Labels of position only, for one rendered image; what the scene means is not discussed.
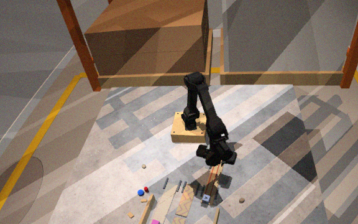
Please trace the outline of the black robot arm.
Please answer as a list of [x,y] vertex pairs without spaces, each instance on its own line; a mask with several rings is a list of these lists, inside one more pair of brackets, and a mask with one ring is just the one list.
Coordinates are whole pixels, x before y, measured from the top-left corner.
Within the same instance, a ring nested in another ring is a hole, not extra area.
[[[199,96],[204,113],[206,115],[206,131],[209,136],[210,147],[216,152],[211,152],[208,149],[206,155],[206,164],[208,166],[218,166],[222,161],[227,161],[233,155],[233,152],[226,144],[228,133],[226,125],[222,119],[217,116],[211,96],[209,94],[209,87],[206,83],[206,77],[199,71],[189,73],[184,77],[185,85],[188,88],[187,107],[181,114],[182,120],[185,122],[185,131],[197,130],[196,120],[200,116],[200,111],[197,109],[197,97]],[[224,136],[221,136],[221,135]]]

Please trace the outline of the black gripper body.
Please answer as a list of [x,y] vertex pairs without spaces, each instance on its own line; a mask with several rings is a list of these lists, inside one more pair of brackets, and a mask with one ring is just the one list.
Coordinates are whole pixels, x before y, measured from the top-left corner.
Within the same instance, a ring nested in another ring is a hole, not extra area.
[[[197,151],[196,151],[196,156],[197,156],[197,157],[203,157],[203,156],[206,157],[207,151],[208,151],[208,150],[206,150],[207,148],[208,148],[207,146],[200,144],[200,145],[198,146]],[[213,148],[211,148],[211,147],[210,147],[209,150],[211,150],[211,152],[216,152],[215,149],[213,149]],[[236,152],[233,152],[232,157],[231,157],[230,159],[228,159],[228,160],[226,161],[226,163],[227,163],[227,164],[230,164],[230,165],[234,165],[235,162],[236,162],[236,158],[237,158],[237,153],[236,153]]]

